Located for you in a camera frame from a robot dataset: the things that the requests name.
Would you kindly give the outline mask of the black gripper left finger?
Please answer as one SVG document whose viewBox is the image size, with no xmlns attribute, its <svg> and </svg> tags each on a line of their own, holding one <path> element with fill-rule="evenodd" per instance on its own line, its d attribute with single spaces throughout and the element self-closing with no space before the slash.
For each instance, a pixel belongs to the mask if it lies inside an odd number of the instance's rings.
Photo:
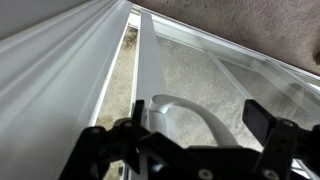
<svg viewBox="0 0 320 180">
<path fill-rule="evenodd" d="M 134 104 L 132 119 L 136 122 L 142 122 L 145 117 L 145 102 L 137 100 Z"/>
</svg>

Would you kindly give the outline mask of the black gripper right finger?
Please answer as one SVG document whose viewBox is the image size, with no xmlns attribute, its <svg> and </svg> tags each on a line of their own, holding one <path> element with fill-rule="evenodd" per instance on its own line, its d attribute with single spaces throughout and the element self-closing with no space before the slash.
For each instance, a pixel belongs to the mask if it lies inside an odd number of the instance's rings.
<svg viewBox="0 0 320 180">
<path fill-rule="evenodd" d="M 245 101 L 242 121 L 262 146 L 276 124 L 276 118 L 253 99 Z"/>
</svg>

